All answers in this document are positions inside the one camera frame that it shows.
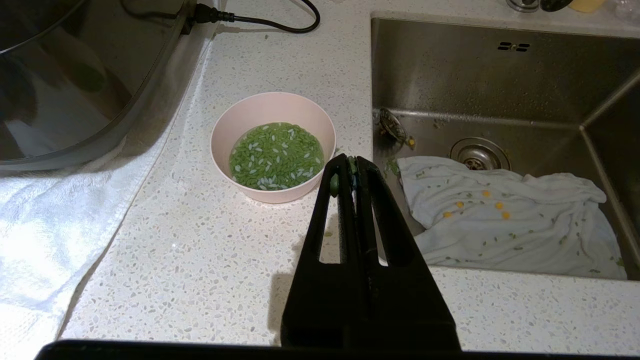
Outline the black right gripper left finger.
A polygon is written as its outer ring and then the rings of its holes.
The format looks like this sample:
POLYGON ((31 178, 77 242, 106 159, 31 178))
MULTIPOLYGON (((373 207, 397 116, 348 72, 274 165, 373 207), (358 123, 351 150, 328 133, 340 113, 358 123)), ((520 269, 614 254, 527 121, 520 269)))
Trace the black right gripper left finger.
POLYGON ((281 320, 283 347, 343 348, 359 316, 361 256, 352 196, 353 173, 347 155, 331 159, 320 180, 281 320), (338 208, 338 263, 320 261, 332 183, 338 208))

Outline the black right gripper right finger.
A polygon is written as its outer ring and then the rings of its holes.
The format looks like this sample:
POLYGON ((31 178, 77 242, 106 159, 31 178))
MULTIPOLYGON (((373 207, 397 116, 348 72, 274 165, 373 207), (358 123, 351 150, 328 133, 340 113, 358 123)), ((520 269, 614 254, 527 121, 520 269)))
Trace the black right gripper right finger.
POLYGON ((365 329, 387 349, 461 349, 453 316, 381 171, 360 156, 355 164, 365 329))

